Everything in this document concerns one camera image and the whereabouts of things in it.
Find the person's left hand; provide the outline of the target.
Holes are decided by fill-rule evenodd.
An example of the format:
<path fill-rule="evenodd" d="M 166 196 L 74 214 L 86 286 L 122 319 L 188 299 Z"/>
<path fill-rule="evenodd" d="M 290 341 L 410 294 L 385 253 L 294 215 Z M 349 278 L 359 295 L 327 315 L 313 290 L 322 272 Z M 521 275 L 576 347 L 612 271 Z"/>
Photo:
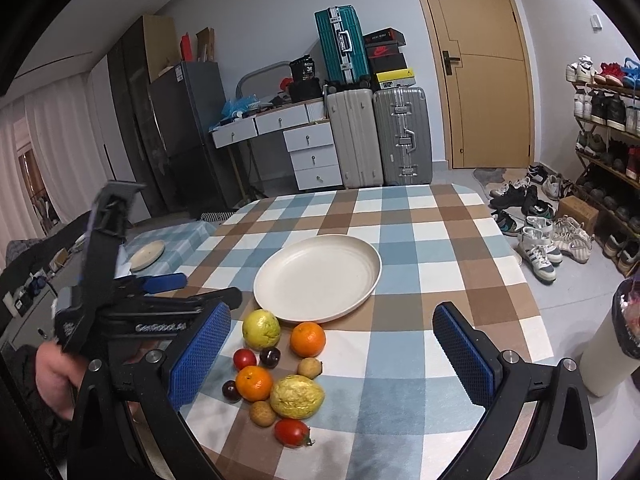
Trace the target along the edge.
<path fill-rule="evenodd" d="M 79 389 L 88 361 L 62 351 L 53 341 L 44 342 L 36 354 L 36 386 L 47 406 L 65 420 L 74 416 L 73 389 Z"/>

